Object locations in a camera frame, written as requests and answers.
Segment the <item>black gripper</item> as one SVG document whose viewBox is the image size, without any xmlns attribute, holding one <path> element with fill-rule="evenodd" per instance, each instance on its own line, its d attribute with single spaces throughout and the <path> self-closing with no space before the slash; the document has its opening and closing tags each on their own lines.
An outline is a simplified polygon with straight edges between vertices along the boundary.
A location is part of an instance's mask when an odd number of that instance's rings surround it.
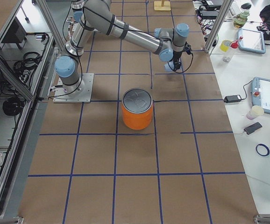
<svg viewBox="0 0 270 224">
<path fill-rule="evenodd" d="M 179 70 L 181 68 L 182 63 L 180 62 L 180 58 L 184 52 L 192 56 L 191 45 L 188 42 L 185 42 L 185 45 L 180 47 L 179 50 L 173 51 L 172 70 Z"/>
</svg>

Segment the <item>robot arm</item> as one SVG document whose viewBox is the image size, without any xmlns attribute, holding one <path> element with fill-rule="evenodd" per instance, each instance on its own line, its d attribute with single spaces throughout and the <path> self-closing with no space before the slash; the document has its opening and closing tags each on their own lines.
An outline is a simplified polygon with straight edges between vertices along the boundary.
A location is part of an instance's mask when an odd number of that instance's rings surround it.
<svg viewBox="0 0 270 224">
<path fill-rule="evenodd" d="M 165 69 L 173 72 L 180 69 L 182 54 L 191 54 L 191 46 L 187 43 L 189 26 L 186 23 L 174 28 L 156 28 L 150 35 L 119 20 L 111 13 L 109 0 L 82 0 L 80 4 L 81 18 L 77 28 L 65 43 L 64 53 L 55 61 L 55 71 L 62 81 L 61 99 L 72 100 L 86 92 L 84 75 L 78 72 L 78 68 L 82 67 L 80 58 L 84 44 L 94 31 L 112 35 L 158 55 L 165 62 Z"/>
</svg>

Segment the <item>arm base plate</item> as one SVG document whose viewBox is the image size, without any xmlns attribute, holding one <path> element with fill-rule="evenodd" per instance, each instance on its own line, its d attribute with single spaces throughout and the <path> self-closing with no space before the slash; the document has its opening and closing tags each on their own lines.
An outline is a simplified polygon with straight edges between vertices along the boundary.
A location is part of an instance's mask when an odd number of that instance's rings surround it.
<svg viewBox="0 0 270 224">
<path fill-rule="evenodd" d="M 93 73 L 83 73 L 81 84 L 72 86 L 64 85 L 61 78 L 58 79 L 58 85 L 62 87 L 56 88 L 54 103 L 90 103 L 92 97 L 92 87 L 94 81 Z"/>
</svg>

